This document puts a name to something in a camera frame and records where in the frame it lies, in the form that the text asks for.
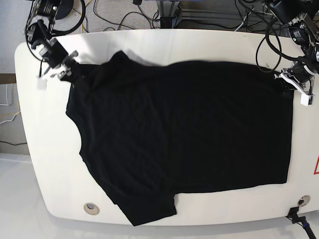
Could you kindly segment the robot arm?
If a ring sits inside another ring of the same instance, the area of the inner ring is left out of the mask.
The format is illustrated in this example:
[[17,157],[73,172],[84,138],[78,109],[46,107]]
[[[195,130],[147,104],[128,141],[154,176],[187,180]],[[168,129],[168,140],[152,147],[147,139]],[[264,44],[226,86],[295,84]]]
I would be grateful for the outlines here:
[[71,78],[81,75],[80,64],[75,60],[77,51],[68,53],[58,41],[58,37],[73,33],[83,23],[86,4],[80,1],[80,19],[69,30],[56,30],[56,15],[62,5],[61,0],[33,0],[24,27],[24,37],[32,56],[40,62],[39,80],[57,77],[71,82]]
[[277,49],[269,39],[272,24],[266,28],[266,41],[280,57],[292,62],[283,69],[279,78],[293,85],[303,96],[312,97],[314,78],[319,74],[319,27],[315,14],[319,2],[314,0],[306,5],[301,0],[266,0],[265,5],[276,19],[288,29],[290,38],[300,46],[304,56],[290,57]]

